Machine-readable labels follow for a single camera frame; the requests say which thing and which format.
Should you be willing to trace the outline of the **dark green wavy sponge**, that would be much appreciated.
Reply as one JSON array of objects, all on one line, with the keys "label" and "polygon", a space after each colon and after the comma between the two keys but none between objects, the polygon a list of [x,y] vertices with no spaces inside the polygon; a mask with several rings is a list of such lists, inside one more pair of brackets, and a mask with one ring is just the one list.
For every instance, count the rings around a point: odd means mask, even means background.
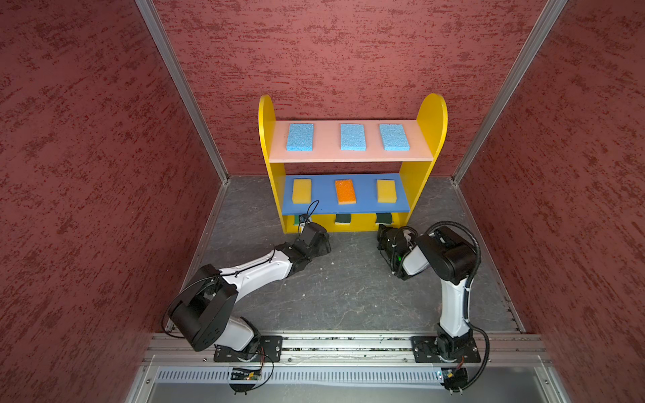
[{"label": "dark green wavy sponge", "polygon": [[334,220],[336,225],[351,225],[351,221],[351,214],[337,214]]},{"label": "dark green wavy sponge", "polygon": [[376,224],[391,226],[393,224],[393,216],[391,213],[377,213]]}]

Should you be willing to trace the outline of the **yellow sponge back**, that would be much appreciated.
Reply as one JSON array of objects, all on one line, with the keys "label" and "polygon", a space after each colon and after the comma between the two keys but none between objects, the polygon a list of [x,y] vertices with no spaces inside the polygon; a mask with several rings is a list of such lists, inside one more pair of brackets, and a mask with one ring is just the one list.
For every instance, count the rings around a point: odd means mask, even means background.
[{"label": "yellow sponge back", "polygon": [[377,202],[380,204],[395,204],[398,196],[394,180],[379,179],[377,181]]}]

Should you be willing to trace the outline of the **yellow sponge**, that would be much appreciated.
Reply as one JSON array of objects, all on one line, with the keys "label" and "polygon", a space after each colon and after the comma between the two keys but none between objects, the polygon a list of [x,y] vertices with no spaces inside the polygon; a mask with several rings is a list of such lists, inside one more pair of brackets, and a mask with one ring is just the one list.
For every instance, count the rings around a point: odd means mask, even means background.
[{"label": "yellow sponge", "polygon": [[377,181],[377,202],[380,204],[395,204],[398,196],[394,180],[379,179]]},{"label": "yellow sponge", "polygon": [[312,202],[312,181],[297,178],[292,182],[292,203],[294,205],[309,205]]}]

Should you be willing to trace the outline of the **yellow sponge front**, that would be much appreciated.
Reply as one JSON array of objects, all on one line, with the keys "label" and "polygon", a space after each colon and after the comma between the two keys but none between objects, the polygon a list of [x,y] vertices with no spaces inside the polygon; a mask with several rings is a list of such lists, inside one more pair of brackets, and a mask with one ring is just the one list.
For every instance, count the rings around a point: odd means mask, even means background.
[{"label": "yellow sponge front", "polygon": [[297,178],[292,182],[292,203],[294,205],[309,205],[312,202],[312,181]]}]

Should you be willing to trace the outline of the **orange sponge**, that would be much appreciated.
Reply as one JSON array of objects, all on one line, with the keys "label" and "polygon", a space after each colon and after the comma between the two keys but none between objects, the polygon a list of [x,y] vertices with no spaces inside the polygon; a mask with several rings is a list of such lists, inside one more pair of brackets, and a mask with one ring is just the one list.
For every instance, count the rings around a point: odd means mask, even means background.
[{"label": "orange sponge", "polygon": [[339,205],[352,205],[357,203],[354,183],[351,179],[342,179],[334,182],[334,187]]}]

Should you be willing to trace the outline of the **blue sponge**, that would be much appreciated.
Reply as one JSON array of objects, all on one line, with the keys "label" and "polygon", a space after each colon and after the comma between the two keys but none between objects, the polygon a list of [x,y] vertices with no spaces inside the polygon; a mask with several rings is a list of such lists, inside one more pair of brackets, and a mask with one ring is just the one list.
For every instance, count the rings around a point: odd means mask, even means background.
[{"label": "blue sponge", "polygon": [[401,124],[380,124],[379,131],[385,151],[407,152],[410,150],[405,129]]},{"label": "blue sponge", "polygon": [[363,124],[341,124],[340,148],[342,151],[366,151],[365,133]]},{"label": "blue sponge", "polygon": [[289,124],[288,152],[311,152],[313,150],[314,124]]}]

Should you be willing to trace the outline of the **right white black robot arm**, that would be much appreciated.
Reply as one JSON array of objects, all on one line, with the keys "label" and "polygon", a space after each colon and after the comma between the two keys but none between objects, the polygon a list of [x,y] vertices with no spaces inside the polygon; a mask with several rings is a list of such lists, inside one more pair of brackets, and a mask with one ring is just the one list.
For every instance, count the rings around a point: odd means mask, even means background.
[{"label": "right white black robot arm", "polygon": [[377,249],[391,273],[409,280],[432,270],[441,280],[442,311],[431,351],[443,362],[459,361],[469,351],[470,287],[479,268],[480,246],[465,226],[441,221],[420,233],[409,226],[378,226]]}]

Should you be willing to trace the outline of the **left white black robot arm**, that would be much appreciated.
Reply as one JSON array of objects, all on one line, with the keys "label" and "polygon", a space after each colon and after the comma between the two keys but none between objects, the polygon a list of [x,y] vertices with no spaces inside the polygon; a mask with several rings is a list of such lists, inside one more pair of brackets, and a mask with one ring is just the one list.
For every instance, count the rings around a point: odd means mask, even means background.
[{"label": "left white black robot arm", "polygon": [[250,321],[233,316],[236,302],[330,252],[327,230],[306,223],[293,243],[282,243],[256,260],[225,269],[203,265],[166,313],[193,350],[223,347],[250,361],[260,353],[261,334]]}]

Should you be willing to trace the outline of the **yellow shelf with coloured boards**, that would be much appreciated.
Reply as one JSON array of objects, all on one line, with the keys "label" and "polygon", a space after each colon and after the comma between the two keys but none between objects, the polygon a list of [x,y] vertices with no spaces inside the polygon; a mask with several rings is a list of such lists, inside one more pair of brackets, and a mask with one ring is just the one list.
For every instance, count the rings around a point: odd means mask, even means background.
[{"label": "yellow shelf with coloured boards", "polygon": [[[408,225],[414,208],[443,149],[448,131],[448,107],[445,99],[435,93],[425,97],[418,115],[413,120],[390,121],[401,124],[410,144],[407,152],[385,151],[379,125],[383,120],[363,120],[366,151],[342,151],[340,148],[340,125],[342,120],[312,121],[314,124],[313,150],[311,152],[288,152],[287,136],[291,121],[280,121],[275,115],[273,102],[268,95],[260,98],[258,126],[260,147],[270,179],[275,205],[284,233],[297,233],[298,225],[293,217],[307,213],[307,204],[292,203],[292,182],[295,175],[287,174],[288,164],[332,163],[386,163],[399,164],[398,173],[307,175],[312,181],[312,203],[316,208],[311,213],[312,221],[329,232],[372,232],[377,230],[377,213],[391,213],[394,227]],[[351,179],[357,203],[339,205],[334,182]],[[394,180],[398,200],[395,204],[377,202],[377,181]],[[336,225],[337,214],[351,214],[351,225]]]}]

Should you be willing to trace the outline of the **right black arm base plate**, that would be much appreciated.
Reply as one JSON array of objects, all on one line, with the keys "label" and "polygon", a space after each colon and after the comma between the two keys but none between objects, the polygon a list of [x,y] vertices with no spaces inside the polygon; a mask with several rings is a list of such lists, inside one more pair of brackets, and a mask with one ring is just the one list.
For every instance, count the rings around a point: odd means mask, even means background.
[{"label": "right black arm base plate", "polygon": [[475,364],[481,361],[479,348],[469,334],[459,338],[415,336],[411,337],[411,344],[418,364]]}]

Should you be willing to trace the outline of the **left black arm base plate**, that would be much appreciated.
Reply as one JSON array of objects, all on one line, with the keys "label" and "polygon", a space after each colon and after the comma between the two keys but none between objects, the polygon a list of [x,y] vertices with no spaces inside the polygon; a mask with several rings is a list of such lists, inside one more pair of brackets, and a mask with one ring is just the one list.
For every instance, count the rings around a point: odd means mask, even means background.
[{"label": "left black arm base plate", "polygon": [[215,346],[213,361],[216,363],[259,363],[264,361],[268,364],[277,363],[281,359],[282,336],[260,336],[251,340],[241,351],[236,351],[228,347]]}]

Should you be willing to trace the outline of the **aluminium rail frame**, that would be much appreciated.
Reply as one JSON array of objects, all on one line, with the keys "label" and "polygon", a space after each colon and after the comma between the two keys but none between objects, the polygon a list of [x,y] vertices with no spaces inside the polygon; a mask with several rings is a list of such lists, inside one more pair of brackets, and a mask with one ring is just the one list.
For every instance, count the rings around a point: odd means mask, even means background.
[{"label": "aluminium rail frame", "polygon": [[187,343],[156,334],[129,391],[128,402],[148,402],[164,381],[233,384],[236,368],[262,369],[272,385],[401,386],[443,389],[458,366],[474,375],[480,366],[527,369],[548,402],[569,396],[541,336],[494,333],[475,336],[454,359],[442,359],[431,334],[413,332],[269,332],[248,359],[225,347],[194,351]]}]

